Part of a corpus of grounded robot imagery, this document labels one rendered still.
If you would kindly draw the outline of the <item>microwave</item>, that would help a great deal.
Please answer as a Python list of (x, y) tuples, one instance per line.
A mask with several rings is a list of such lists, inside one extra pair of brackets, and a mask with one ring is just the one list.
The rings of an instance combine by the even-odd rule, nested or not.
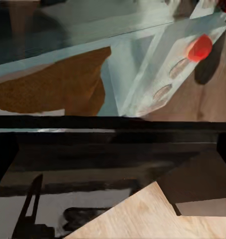
[(16, 156), (217, 152), (226, 0), (0, 0)]

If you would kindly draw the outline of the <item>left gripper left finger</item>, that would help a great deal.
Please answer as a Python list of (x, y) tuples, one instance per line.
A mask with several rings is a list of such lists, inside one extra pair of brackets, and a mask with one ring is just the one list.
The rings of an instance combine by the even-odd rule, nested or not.
[(0, 136), (0, 181), (18, 152), (19, 145), (14, 132)]

